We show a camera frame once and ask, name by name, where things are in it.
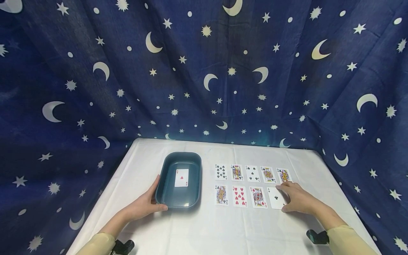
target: dark blue fabric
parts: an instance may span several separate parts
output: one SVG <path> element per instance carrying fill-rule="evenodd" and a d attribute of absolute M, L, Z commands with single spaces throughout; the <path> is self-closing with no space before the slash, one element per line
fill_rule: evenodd
<path fill-rule="evenodd" d="M 236 2 L 47 0 L 0 11 L 1 254 L 66 253 L 79 231 L 70 220 L 89 215 L 132 140 L 166 134 L 316 150 L 383 254 L 407 252 L 408 3 L 243 0 L 229 16 L 223 5 Z M 330 55 L 313 59 L 325 39 Z M 44 117 L 49 102 L 63 102 L 45 107 L 60 122 Z"/>

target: star print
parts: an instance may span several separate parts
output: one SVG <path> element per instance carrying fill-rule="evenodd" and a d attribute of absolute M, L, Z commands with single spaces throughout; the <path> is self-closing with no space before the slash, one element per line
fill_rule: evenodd
<path fill-rule="evenodd" d="M 268 20 L 269 20 L 269 13 L 265 13 L 265 16 L 264 17 L 262 17 L 263 19 L 264 19 L 264 23 L 266 22 L 266 23 L 268 23 Z"/>
<path fill-rule="evenodd" d="M 273 50 L 275 53 L 279 50 L 279 46 L 278 43 L 276 43 L 276 45 L 273 46 Z"/>
<path fill-rule="evenodd" d="M 77 121 L 77 123 L 78 123 L 78 125 L 77 126 L 82 126 L 82 125 L 85 125 L 85 121 L 84 120 L 80 120 L 80 121 Z"/>
<path fill-rule="evenodd" d="M 235 75 L 235 73 L 236 73 L 235 68 L 233 68 L 233 67 L 228 68 L 228 75 L 233 76 L 233 75 Z"/>
<path fill-rule="evenodd" d="M 95 40 L 98 41 L 98 44 L 100 44 L 101 46 L 103 46 L 105 43 L 103 42 L 103 39 L 101 39 L 99 36 L 98 38 L 95 38 Z"/>
<path fill-rule="evenodd" d="M 357 129 L 358 129 L 357 133 L 360 133 L 361 135 L 365 134 L 366 130 L 363 127 Z"/>
<path fill-rule="evenodd" d="M 61 4 L 58 4 L 58 3 L 57 3 L 57 5 L 58 5 L 57 10 L 61 12 L 62 16 L 64 16 L 65 13 L 66 13 L 67 15 L 69 15 L 69 13 L 67 12 L 67 10 L 68 10 L 69 8 L 68 8 L 68 7 L 65 7 L 63 2 L 61 2 Z"/>
<path fill-rule="evenodd" d="M 18 188 L 20 185 L 25 186 L 25 182 L 27 180 L 24 180 L 24 176 L 19 178 L 16 176 L 16 180 L 14 182 L 12 182 L 13 184 L 16 184 L 16 188 Z"/>
<path fill-rule="evenodd" d="M 86 193 L 85 190 L 86 189 L 82 190 L 81 193 L 79 193 L 79 197 L 83 197 L 85 195 L 85 193 Z"/>
<path fill-rule="evenodd" d="M 353 63 L 353 62 L 351 62 L 350 64 L 348 64 L 347 65 L 347 70 L 351 70 L 352 72 L 353 72 L 353 70 L 355 69 L 355 68 L 357 68 L 357 65 L 358 63 Z"/>
<path fill-rule="evenodd" d="M 346 135 L 346 133 L 341 135 L 341 138 L 344 139 L 345 141 L 349 140 L 348 137 L 349 137 L 349 135 Z"/>
<path fill-rule="evenodd" d="M 186 58 L 184 58 L 185 56 L 180 56 L 180 63 L 183 63 L 183 64 L 185 64 L 186 63 Z"/>
<path fill-rule="evenodd" d="M 370 177 L 373 177 L 373 178 L 375 179 L 375 177 L 378 176 L 375 172 L 376 172 L 376 171 L 374 171 L 373 169 L 371 169 L 371 171 L 369 171 Z"/>
<path fill-rule="evenodd" d="M 48 152 L 48 154 L 41 154 L 42 157 L 40 157 L 38 160 L 41 160 L 41 162 L 43 162 L 44 160 L 49 160 L 50 157 L 52 157 L 52 155 L 50 155 L 50 153 Z"/>
<path fill-rule="evenodd" d="M 149 72 L 150 72 L 150 75 L 153 75 L 153 77 L 154 77 L 154 75 L 157 74 L 156 71 L 157 71 L 157 70 L 154 70 L 154 69 L 152 68 L 152 70 L 149 71 Z"/>
<path fill-rule="evenodd" d="M 364 25 L 358 24 L 357 27 L 353 28 L 353 29 L 355 30 L 354 33 L 358 33 L 359 35 L 361 35 L 361 32 L 366 29 L 366 28 L 364 27 L 365 25 L 366 25 L 366 24 L 364 24 Z"/>
<path fill-rule="evenodd" d="M 170 27 L 171 24 L 173 24 L 173 23 L 170 22 L 170 18 L 167 19 L 167 20 L 164 19 L 163 25 L 166 26 L 164 29 L 167 29 L 167 28 L 170 28 L 170 29 L 171 29 L 171 27 Z"/>
<path fill-rule="evenodd" d="M 356 211 L 356 213 L 357 213 L 358 215 L 360 215 L 360 210 L 357 209 L 357 206 L 354 207 L 354 210 Z"/>
<path fill-rule="evenodd" d="M 394 198 L 394 200 L 397 200 L 397 199 L 401 200 L 401 198 L 399 198 L 399 197 L 401 197 L 401 195 L 398 194 L 396 190 L 393 190 L 393 191 L 390 190 L 390 192 L 391 192 L 390 195 Z"/>
<path fill-rule="evenodd" d="M 395 112 L 397 110 L 394 109 L 393 105 L 390 105 L 390 107 L 387 107 L 387 117 L 392 119 L 395 116 Z"/>

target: white tablecloth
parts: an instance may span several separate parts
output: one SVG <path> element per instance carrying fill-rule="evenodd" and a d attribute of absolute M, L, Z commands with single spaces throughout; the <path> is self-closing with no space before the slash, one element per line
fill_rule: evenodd
<path fill-rule="evenodd" d="M 289 169 L 295 182 L 336 210 L 379 253 L 339 185 L 314 151 L 139 138 L 133 142 L 67 254 L 75 254 L 118 210 L 144 193 L 160 174 L 165 157 L 176 151 L 195 152 L 202 159 L 201 202 L 192 211 L 170 209 L 130 223 L 119 239 L 134 241 L 131 254 L 331 254 L 328 246 L 314 245 L 306 237 L 308 229 L 323 231 L 310 215 L 285 214 L 252 206 L 216 206 L 215 184 L 246 186 L 247 195 L 250 185 L 262 186 L 264 190 L 274 185 L 247 180 L 233 182 L 231 177 L 228 181 L 216 181 L 215 164 Z"/>

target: crescent moon print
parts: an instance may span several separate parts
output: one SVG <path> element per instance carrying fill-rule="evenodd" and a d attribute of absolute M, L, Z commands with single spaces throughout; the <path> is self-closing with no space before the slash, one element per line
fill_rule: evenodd
<path fill-rule="evenodd" d="M 71 218 L 69 218 L 69 227 L 72 230 L 78 230 L 84 223 L 84 220 L 85 220 L 85 212 L 83 212 L 82 217 L 78 222 L 73 222 Z"/>
<path fill-rule="evenodd" d="M 106 139 L 106 137 L 98 136 L 98 138 L 105 142 L 105 144 L 106 144 L 105 149 L 107 149 L 107 148 L 109 148 L 111 146 L 111 143 L 108 141 L 108 139 Z"/>
<path fill-rule="evenodd" d="M 222 126 L 216 125 L 216 126 L 219 127 L 220 129 L 223 129 L 223 130 L 227 129 L 227 128 L 228 128 L 228 124 L 227 124 L 225 121 L 223 121 L 222 123 L 224 123 L 224 125 L 222 125 Z"/>
<path fill-rule="evenodd" d="M 286 139 L 286 138 L 284 138 L 284 139 L 281 140 L 281 142 L 280 142 L 280 144 L 279 144 L 279 148 L 289 148 L 289 147 L 290 147 L 290 145 L 285 146 L 285 145 L 283 144 L 283 142 L 285 141 L 285 139 Z"/>
<path fill-rule="evenodd" d="M 210 80 L 213 79 L 213 78 L 218 79 L 218 78 L 217 78 L 215 75 L 213 75 L 212 73 L 209 73 L 209 74 L 207 74 L 207 75 L 204 77 L 204 88 L 205 88 L 206 90 L 208 90 L 208 91 L 210 91 L 210 89 L 208 88 L 208 83 L 209 83 Z"/>
<path fill-rule="evenodd" d="M 347 164 L 348 164 L 348 155 L 347 154 L 346 154 L 346 157 L 343 160 L 339 160 L 336 157 L 336 154 L 333 154 L 333 155 L 334 155 L 334 159 L 336 160 L 337 164 L 339 164 L 340 166 L 347 166 Z"/>
<path fill-rule="evenodd" d="M 319 42 L 319 43 L 316 45 L 316 47 L 313 49 L 313 51 L 312 51 L 312 59 L 314 59 L 314 60 L 319 60 L 319 59 L 325 58 L 325 57 L 327 57 L 328 55 L 331 54 L 331 53 L 326 54 L 326 55 L 320 54 L 320 47 L 322 46 L 322 44 L 323 44 L 325 41 L 327 41 L 327 39 L 325 39 L 325 40 Z"/>
<path fill-rule="evenodd" d="M 109 72 L 109 67 L 104 62 L 96 62 L 93 65 L 93 71 L 92 72 L 95 72 L 96 69 L 101 69 L 105 73 L 105 81 L 107 81 L 108 78 L 109 78 L 109 73 L 110 73 Z"/>
<path fill-rule="evenodd" d="M 151 53 L 158 53 L 162 50 L 163 47 L 157 48 L 152 44 L 152 41 L 150 40 L 150 34 L 152 32 L 149 32 L 146 35 L 146 48 L 151 52 Z"/>
<path fill-rule="evenodd" d="M 375 107 L 377 107 L 378 104 L 377 97 L 374 94 L 365 94 L 361 96 L 357 101 L 357 110 L 359 113 L 361 112 L 361 106 L 363 106 L 363 104 L 365 104 L 366 102 L 373 102 L 375 104 Z"/>
<path fill-rule="evenodd" d="M 224 5 L 222 6 L 224 8 L 224 11 L 229 15 L 229 16 L 235 16 L 237 15 L 242 8 L 242 0 L 237 0 L 231 8 L 227 8 Z"/>
<path fill-rule="evenodd" d="M 22 0 L 5 0 L 0 4 L 0 10 L 8 13 L 19 13 L 23 10 Z"/>
<path fill-rule="evenodd" d="M 262 79 L 260 80 L 260 82 L 258 82 L 258 84 L 263 83 L 269 74 L 269 70 L 267 67 L 259 67 L 253 70 L 252 72 L 260 72 L 262 74 Z"/>
<path fill-rule="evenodd" d="M 61 122 L 61 120 L 58 120 L 53 115 L 53 110 L 55 106 L 60 105 L 60 104 L 65 104 L 65 103 L 60 102 L 60 101 L 52 101 L 52 102 L 46 103 L 42 107 L 42 114 L 44 115 L 44 118 L 46 118 L 48 121 L 55 122 L 55 123 Z"/>

